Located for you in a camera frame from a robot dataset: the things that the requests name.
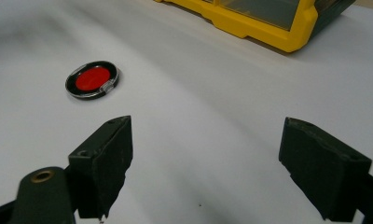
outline round button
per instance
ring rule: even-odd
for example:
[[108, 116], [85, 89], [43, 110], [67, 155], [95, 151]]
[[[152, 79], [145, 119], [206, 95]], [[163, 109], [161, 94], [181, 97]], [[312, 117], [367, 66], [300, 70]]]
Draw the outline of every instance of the round button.
[[80, 99], [96, 99], [114, 89], [119, 79], [119, 69], [112, 63], [99, 61], [77, 68], [66, 80], [65, 88]]

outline yellow container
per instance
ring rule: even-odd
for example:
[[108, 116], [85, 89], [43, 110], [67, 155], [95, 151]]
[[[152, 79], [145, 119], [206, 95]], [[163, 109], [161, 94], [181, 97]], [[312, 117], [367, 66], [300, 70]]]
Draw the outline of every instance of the yellow container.
[[292, 52], [355, 0], [155, 0], [200, 13], [215, 27]]

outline white surface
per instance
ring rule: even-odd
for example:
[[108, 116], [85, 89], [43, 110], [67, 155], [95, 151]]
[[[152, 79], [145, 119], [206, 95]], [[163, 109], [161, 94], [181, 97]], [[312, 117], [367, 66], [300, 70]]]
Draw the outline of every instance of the white surface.
[[[69, 96], [68, 75], [97, 60], [121, 69], [119, 86]], [[278, 162], [283, 121], [373, 159], [373, 10], [351, 7], [283, 55], [150, 0], [0, 0], [0, 205], [124, 115], [134, 160], [106, 223], [323, 223]]]

